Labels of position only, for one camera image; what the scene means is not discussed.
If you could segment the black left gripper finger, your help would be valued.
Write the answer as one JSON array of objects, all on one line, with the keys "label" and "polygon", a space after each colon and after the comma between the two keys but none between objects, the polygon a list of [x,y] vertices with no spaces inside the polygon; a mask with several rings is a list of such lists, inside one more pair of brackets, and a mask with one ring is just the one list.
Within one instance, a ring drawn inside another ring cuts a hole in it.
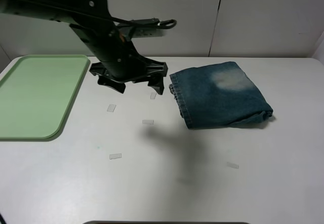
[{"label": "black left gripper finger", "polygon": [[155,76],[151,77],[148,81],[148,86],[153,88],[158,95],[163,95],[164,92],[164,77]]},{"label": "black left gripper finger", "polygon": [[104,77],[104,76],[99,76],[98,85],[111,88],[121,94],[123,94],[126,89],[126,85],[124,83],[117,83],[111,79]]}]

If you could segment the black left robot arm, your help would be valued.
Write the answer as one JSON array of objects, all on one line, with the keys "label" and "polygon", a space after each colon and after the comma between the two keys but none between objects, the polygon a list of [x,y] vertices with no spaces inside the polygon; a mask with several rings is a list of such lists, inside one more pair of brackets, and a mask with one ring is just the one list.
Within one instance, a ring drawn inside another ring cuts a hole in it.
[{"label": "black left robot arm", "polygon": [[1,12],[67,23],[98,59],[90,73],[99,85],[124,93],[127,82],[147,82],[157,94],[164,91],[167,65],[140,55],[132,38],[156,36],[173,28],[174,19],[115,18],[107,0],[1,0]]}]

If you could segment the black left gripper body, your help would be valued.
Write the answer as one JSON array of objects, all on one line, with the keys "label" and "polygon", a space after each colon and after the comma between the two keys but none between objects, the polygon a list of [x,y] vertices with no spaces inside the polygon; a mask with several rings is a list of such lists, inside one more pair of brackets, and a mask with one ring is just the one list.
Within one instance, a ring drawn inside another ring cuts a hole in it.
[{"label": "black left gripper body", "polygon": [[115,82],[136,81],[156,74],[164,77],[168,71],[166,63],[146,58],[129,49],[99,53],[97,59],[99,62],[91,65],[90,73]]}]

